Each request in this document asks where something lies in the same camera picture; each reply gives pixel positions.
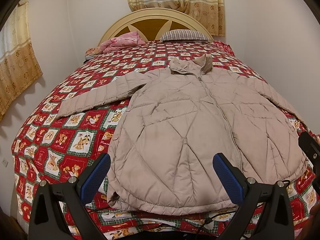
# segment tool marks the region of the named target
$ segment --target blue gripper pad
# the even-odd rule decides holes
[[[92,202],[110,169],[110,165],[110,156],[108,154],[100,154],[99,158],[80,174],[77,192],[84,205]]]
[[[241,205],[244,200],[244,188],[232,172],[236,168],[231,165],[222,153],[218,153],[213,157],[212,164],[232,203]]]

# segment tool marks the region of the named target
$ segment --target pillow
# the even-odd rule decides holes
[[[170,42],[211,41],[210,38],[201,32],[184,29],[168,31],[162,35],[160,40]]]

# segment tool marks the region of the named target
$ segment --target bed headboard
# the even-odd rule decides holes
[[[114,23],[98,45],[113,37],[134,31],[138,31],[144,41],[159,40],[162,34],[175,29],[199,31],[213,40],[207,29],[187,14],[166,8],[146,8],[132,12]]]

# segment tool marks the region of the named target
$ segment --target cable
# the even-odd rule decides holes
[[[288,180],[288,179],[284,179],[284,180],[282,180],[282,182],[283,183],[288,183],[287,186],[285,186],[285,187],[288,187],[290,185],[290,183],[291,183],[291,181]]]
[[[264,203],[260,204],[259,206],[256,207],[256,209],[257,209],[257,208],[260,208],[260,207],[263,206],[263,205],[264,205]],[[213,219],[215,219],[215,218],[218,217],[218,216],[228,215],[228,214],[232,214],[232,213],[236,213],[236,212],[237,212],[237,210],[234,210],[234,211],[230,211],[230,212],[225,212],[225,213],[216,214],[216,215],[214,215],[213,217],[207,218],[207,219],[204,221],[204,223],[198,228],[197,233],[196,233],[195,240],[198,239],[198,235],[199,235],[201,229],[202,229],[205,225],[208,225],[208,224],[210,224],[211,222],[213,222]]]
[[[97,211],[104,210],[104,209],[108,209],[108,208],[109,208],[109,207],[98,208],[98,209],[92,209],[92,210],[88,211],[88,213],[97,212]]]
[[[210,223],[213,221],[213,219],[215,219],[215,218],[218,217],[218,216],[228,215],[228,214],[232,214],[232,213],[236,213],[236,210],[230,211],[230,212],[225,212],[225,213],[216,214],[216,215],[213,216],[213,217],[207,218],[207,219],[204,221],[204,223],[199,227],[199,229],[198,229],[198,231],[197,231],[197,233],[196,233],[195,240],[198,239],[198,235],[199,235],[201,229],[202,229],[205,225],[210,224]]]

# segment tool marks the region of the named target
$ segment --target bed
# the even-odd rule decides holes
[[[159,41],[163,33],[173,29],[197,30],[212,39],[200,23],[178,11],[148,8],[133,12],[112,25],[99,44],[112,37],[138,31],[146,41],[145,45],[95,56],[58,84],[31,113],[12,144],[18,211],[26,222],[30,219],[39,182],[44,179],[49,183],[65,182],[71,176],[79,176],[100,152],[108,150],[117,123],[129,104],[129,99],[126,99],[57,120],[55,117],[63,100],[112,82],[130,71],[144,73],[167,67],[173,58],[191,60],[204,53],[212,54],[214,67],[266,82],[254,70],[236,59],[230,46],[222,42]],[[298,134],[307,130],[320,143],[319,136],[312,134],[295,116],[282,109],[281,111]],[[319,200],[311,187],[314,177],[310,166],[305,174],[287,188],[296,234],[308,219],[310,208]],[[195,233],[207,217],[217,214],[210,212],[173,217],[137,211],[122,212],[108,206],[107,187],[108,179],[105,178],[92,203],[86,206],[89,211],[100,209],[90,214],[107,239],[134,235],[145,230]],[[61,208],[74,238],[81,239],[67,206],[61,203]],[[254,229],[261,211],[262,207],[256,210],[246,234]],[[232,214],[218,216],[205,227],[205,231],[209,235],[219,235],[231,218]]]

